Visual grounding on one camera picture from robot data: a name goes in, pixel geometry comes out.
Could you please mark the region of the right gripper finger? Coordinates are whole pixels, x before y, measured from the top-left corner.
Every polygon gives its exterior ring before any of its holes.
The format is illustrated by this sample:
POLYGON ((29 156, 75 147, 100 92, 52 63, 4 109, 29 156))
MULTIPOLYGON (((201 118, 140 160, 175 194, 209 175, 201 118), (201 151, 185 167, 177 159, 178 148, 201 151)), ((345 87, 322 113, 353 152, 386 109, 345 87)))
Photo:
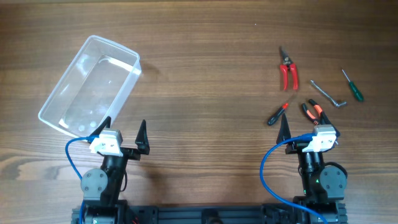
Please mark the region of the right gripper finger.
POLYGON ((329 124, 332 125, 333 128, 336 131, 336 137, 340 137, 340 132, 338 131, 338 129, 332 124, 332 122, 328 119, 327 115, 325 114, 324 111, 322 111, 320 113, 320 124, 329 124))
POLYGON ((283 114, 281 116, 281 124, 280 124, 280 129, 279 129, 276 143, 279 144, 282 141, 286 141, 287 139, 290 139, 290 138, 291 138, 291 133, 290 133, 290 128, 289 128, 289 124, 287 121, 287 117, 285 114, 283 114))

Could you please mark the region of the black red screwdriver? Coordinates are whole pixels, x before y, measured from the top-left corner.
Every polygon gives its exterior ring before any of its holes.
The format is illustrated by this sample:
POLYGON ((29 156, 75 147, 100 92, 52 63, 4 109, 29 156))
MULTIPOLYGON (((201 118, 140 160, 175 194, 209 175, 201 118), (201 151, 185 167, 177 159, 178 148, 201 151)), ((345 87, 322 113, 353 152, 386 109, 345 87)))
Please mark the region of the black red screwdriver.
POLYGON ((296 95, 290 96, 267 120, 267 125, 274 125, 279 118, 285 113, 286 109, 289 107, 289 103, 296 97, 296 95))

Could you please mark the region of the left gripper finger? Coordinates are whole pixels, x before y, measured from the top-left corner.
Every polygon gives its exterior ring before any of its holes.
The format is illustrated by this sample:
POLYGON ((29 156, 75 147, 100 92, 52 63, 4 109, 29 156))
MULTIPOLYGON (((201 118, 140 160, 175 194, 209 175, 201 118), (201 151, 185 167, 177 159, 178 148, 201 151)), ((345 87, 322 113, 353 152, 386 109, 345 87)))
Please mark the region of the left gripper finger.
POLYGON ((88 143, 92 143, 94 138, 96 138, 104 128, 110 128, 111 117, 107 116, 105 120, 88 136, 88 143))
POLYGON ((139 131, 137 133, 135 143, 137 145, 137 150, 139 151, 140 154, 149 155, 150 146, 149 146, 149 140, 147 137, 146 120, 144 120, 144 119, 142 120, 139 131))

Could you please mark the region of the orange black pliers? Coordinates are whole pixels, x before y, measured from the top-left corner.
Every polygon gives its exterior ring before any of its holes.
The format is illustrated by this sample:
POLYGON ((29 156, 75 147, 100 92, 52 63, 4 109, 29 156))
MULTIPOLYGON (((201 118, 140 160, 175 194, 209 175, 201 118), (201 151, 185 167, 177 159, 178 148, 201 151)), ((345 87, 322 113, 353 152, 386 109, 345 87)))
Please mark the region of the orange black pliers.
POLYGON ((308 102, 313 106, 314 110, 317 112, 317 116, 315 116, 307 107, 305 103, 302 104, 302 111, 304 115, 314 124, 314 125, 322 125, 320 124, 320 113, 324 111, 321 106, 314 101, 313 99, 309 99, 308 102))

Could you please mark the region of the green handled screwdriver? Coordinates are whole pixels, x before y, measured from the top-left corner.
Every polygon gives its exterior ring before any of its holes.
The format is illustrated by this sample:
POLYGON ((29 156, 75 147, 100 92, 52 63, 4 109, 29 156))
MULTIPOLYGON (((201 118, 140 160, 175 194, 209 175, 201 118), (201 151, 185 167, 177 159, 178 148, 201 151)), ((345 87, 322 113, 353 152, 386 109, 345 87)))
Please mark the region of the green handled screwdriver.
POLYGON ((364 101, 364 96, 362 95, 362 93, 359 91, 359 89, 357 88, 357 86, 354 84, 354 82, 352 82, 349 77, 347 76, 346 72, 341 69, 341 71, 343 72, 343 75, 345 76, 345 78, 348 81, 348 85, 353 93, 353 96, 355 97, 355 99, 359 102, 363 102, 364 101))

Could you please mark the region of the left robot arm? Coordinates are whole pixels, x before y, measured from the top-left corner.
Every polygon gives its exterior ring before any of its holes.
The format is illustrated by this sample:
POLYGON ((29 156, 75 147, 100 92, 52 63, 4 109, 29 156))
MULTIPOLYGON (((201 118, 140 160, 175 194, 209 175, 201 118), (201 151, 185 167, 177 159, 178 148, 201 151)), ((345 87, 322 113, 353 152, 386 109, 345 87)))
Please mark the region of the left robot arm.
POLYGON ((139 217, 119 194, 127 186, 127 162, 138 161, 150 153, 146 121, 142 120, 135 143, 136 148, 122 147, 121 132, 111 129, 107 117, 89 136, 92 153, 103 156, 100 168, 82 175, 80 187, 83 201, 73 212, 72 223, 139 223, 139 217))

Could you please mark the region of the silver L-shaped wrench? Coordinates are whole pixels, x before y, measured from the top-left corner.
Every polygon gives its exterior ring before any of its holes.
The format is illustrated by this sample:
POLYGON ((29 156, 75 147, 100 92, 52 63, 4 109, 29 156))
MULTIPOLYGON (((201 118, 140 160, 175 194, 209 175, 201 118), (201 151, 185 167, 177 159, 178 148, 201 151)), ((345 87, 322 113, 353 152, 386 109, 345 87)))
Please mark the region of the silver L-shaped wrench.
POLYGON ((320 88, 314 80, 310 80, 311 85, 317 89, 323 96, 325 96, 328 100, 331 101, 331 103, 336 107, 336 108, 341 108, 343 106, 347 105, 346 101, 336 101, 331 95, 329 95, 326 91, 324 91, 322 88, 320 88))

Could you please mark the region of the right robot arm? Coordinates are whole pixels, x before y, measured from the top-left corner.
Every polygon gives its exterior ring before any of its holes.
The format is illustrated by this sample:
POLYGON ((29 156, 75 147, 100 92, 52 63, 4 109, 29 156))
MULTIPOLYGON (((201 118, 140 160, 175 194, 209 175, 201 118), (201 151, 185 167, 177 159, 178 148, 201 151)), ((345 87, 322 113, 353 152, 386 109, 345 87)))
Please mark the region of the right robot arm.
POLYGON ((348 173, 335 162, 325 162, 322 152, 305 152, 308 141, 288 143, 286 154, 298 156, 298 172, 302 179, 304 196, 296 196, 293 203, 322 215, 328 223, 347 223, 345 197, 348 173))

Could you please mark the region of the clear plastic container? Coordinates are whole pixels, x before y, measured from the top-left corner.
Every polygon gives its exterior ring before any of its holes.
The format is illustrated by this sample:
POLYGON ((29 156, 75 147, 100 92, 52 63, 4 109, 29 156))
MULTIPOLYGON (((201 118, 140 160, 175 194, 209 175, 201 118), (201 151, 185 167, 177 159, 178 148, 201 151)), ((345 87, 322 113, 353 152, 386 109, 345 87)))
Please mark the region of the clear plastic container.
POLYGON ((97 35, 87 38, 38 113, 73 138, 114 121, 142 73, 137 52, 97 35))

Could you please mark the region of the red handled snips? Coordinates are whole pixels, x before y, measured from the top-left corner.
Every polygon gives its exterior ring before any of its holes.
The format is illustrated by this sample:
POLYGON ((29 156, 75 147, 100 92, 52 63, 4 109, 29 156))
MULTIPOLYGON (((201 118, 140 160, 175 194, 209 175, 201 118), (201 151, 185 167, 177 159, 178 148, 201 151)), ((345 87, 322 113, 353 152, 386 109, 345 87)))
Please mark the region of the red handled snips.
POLYGON ((280 64, 279 68, 282 73, 283 77, 283 90, 287 90, 289 85, 289 73, 292 74, 293 78, 293 90, 299 89, 299 76, 296 64, 292 61, 289 57, 288 53, 283 49, 282 46, 279 47, 280 56, 282 58, 282 63, 280 64))

